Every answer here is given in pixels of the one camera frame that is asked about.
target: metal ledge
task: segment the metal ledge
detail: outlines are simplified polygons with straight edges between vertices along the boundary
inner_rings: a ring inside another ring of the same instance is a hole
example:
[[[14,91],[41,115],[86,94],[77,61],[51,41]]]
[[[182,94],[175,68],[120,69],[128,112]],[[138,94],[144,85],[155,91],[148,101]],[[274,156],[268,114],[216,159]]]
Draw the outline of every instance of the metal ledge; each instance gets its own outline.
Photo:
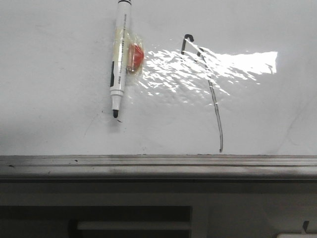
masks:
[[[317,179],[317,156],[0,156],[0,179]]]

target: whiteboard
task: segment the whiteboard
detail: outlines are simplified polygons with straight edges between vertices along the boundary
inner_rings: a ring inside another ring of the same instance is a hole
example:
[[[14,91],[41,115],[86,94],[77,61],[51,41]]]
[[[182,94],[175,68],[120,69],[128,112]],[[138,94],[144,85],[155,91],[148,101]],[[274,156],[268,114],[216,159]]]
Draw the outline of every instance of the whiteboard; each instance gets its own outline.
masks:
[[[109,94],[116,2],[0,2],[1,155],[219,153],[208,80],[153,65],[180,55],[185,34],[189,54],[249,72],[213,79],[223,154],[317,154],[316,1],[134,0],[146,61],[121,122]]]

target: whiteboard marker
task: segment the whiteboard marker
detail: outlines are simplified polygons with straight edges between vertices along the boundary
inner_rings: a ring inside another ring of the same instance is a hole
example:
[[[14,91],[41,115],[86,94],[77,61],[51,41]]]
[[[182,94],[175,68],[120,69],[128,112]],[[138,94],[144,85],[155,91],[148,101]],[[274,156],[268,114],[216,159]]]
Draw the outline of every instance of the whiteboard marker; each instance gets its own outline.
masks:
[[[131,0],[119,0],[116,19],[116,33],[113,45],[111,67],[110,95],[112,99],[113,117],[118,117],[128,61],[128,29],[130,28]]]

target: white whiteboard surface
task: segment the white whiteboard surface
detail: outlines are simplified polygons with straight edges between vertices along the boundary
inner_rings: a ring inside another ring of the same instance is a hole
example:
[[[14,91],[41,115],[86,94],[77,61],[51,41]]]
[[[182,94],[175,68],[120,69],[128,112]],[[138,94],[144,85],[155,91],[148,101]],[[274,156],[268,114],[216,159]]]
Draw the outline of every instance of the white whiteboard surface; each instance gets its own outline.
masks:
[[[127,85],[121,122],[112,117],[116,7],[0,1],[0,155],[218,153],[207,86],[200,97]],[[277,53],[276,72],[256,82],[217,81],[229,94],[215,89],[223,154],[317,154],[317,1],[134,0],[132,11],[148,57],[179,52],[185,34],[219,55]],[[146,62],[144,72],[155,80]]]

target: black marker tip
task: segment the black marker tip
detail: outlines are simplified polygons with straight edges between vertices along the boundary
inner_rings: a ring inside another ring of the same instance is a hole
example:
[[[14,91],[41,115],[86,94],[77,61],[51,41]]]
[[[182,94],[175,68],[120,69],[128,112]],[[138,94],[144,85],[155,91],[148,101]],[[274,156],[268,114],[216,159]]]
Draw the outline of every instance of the black marker tip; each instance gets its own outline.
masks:
[[[113,117],[114,118],[117,118],[118,117],[118,110],[113,110]]]

